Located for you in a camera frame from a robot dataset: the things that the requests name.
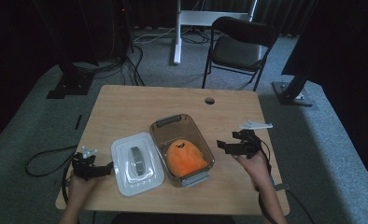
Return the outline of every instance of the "container lid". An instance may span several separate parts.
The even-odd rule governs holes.
[[[122,195],[133,196],[154,189],[164,181],[161,161],[149,133],[116,140],[111,153]]]

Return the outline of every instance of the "black chair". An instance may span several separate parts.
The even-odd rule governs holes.
[[[216,31],[220,31],[224,35],[220,36],[214,44]],[[211,27],[210,48],[207,54],[202,89],[205,88],[206,77],[211,74],[211,67],[215,67],[249,75],[251,79],[248,83],[257,77],[253,89],[257,90],[267,56],[278,35],[278,31],[269,25],[242,21],[232,17],[216,19]]]

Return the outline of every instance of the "chair leg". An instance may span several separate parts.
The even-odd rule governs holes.
[[[260,70],[257,70],[252,76],[251,76],[251,79],[248,81],[248,83],[251,83],[253,80],[254,80],[254,77],[256,77],[257,76],[257,74],[258,74],[258,72],[259,72]]]
[[[263,71],[263,66],[260,68],[260,72],[259,72],[259,74],[257,76],[256,83],[254,84],[253,91],[256,91],[257,90],[257,86],[258,86],[258,84],[260,82],[260,79],[261,79],[262,71]]]
[[[209,51],[208,54],[207,54],[207,60],[206,60],[206,66],[205,66],[205,73],[204,73],[204,81],[202,83],[202,89],[205,88],[206,76],[207,76],[207,74],[210,74],[210,73],[211,73],[211,57],[210,57],[210,51]]]

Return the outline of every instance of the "metal stand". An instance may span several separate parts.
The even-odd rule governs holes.
[[[71,76],[63,74],[55,90],[48,93],[47,99],[63,99],[66,95],[87,95],[91,87],[94,73],[77,71],[78,80],[69,80]]]
[[[292,82],[273,82],[272,86],[281,105],[301,105],[307,108],[318,109],[315,102],[309,99],[303,88],[296,94],[290,94]]]

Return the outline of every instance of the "chair backrest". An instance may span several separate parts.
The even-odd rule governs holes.
[[[267,48],[271,48],[275,44],[279,35],[272,26],[232,17],[219,17],[213,22],[212,29],[219,30],[237,41],[262,45]]]

